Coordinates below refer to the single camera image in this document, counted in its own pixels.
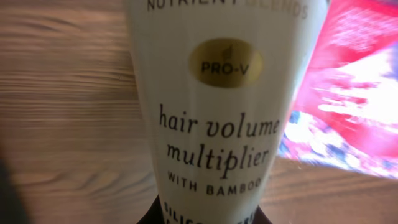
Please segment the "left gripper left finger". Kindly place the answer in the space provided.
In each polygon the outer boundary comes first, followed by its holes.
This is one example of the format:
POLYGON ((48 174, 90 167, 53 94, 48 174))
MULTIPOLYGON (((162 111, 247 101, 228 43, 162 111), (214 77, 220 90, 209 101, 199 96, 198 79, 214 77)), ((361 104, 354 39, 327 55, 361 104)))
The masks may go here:
POLYGON ((29 215, 1 160, 1 224, 29 224, 29 215))

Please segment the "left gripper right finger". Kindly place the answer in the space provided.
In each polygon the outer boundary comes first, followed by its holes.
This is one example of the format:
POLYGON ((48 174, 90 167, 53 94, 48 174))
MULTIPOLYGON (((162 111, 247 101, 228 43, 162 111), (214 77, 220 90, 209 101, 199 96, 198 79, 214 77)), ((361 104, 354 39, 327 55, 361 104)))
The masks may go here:
MULTIPOLYGON (((156 199, 150 206, 150 209, 137 222, 137 224, 164 224, 159 196, 156 197, 156 199)), ((258 207, 254 215, 253 224, 272 224, 272 222, 267 218, 261 208, 258 207)))

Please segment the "white shampoo tube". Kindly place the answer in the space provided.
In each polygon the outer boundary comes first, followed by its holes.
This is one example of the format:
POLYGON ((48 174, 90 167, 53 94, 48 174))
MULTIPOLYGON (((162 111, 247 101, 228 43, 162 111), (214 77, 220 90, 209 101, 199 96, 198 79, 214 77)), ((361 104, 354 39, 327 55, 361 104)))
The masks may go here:
POLYGON ((252 223, 327 0, 126 2, 165 223, 252 223))

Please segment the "red purple pad package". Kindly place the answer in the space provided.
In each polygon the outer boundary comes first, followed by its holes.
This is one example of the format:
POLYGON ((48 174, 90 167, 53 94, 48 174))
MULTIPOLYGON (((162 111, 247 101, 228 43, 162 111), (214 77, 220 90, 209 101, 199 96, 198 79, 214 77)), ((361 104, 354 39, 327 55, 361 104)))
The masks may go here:
POLYGON ((279 156, 397 178, 396 1, 332 1, 279 156))

